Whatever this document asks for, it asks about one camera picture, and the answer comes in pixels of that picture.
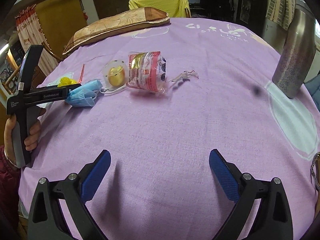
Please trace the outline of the red jacket left forearm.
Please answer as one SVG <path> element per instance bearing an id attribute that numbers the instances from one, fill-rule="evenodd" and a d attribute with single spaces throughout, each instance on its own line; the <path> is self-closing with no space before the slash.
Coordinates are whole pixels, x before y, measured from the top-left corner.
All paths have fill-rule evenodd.
<path id="1" fill-rule="evenodd" d="M 18 188 L 21 172 L 11 166 L 1 146 L 1 239 L 21 239 L 18 224 Z"/>

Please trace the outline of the person left hand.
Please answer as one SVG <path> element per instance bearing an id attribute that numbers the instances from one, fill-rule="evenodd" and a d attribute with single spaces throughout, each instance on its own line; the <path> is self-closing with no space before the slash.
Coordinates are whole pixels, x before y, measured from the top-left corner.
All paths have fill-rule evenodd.
<path id="1" fill-rule="evenodd" d="M 12 144 L 12 131 L 16 126 L 16 115 L 12 115 L 5 124 L 4 129 L 4 152 L 5 158 L 9 165 L 14 169 L 17 170 L 18 167 L 16 165 L 16 157 L 14 152 L 14 147 Z M 41 122 L 39 119 L 31 126 L 29 131 L 29 136 L 25 139 L 24 145 L 25 149 L 28 151 L 33 151 L 37 145 L 38 140 L 41 135 Z"/>

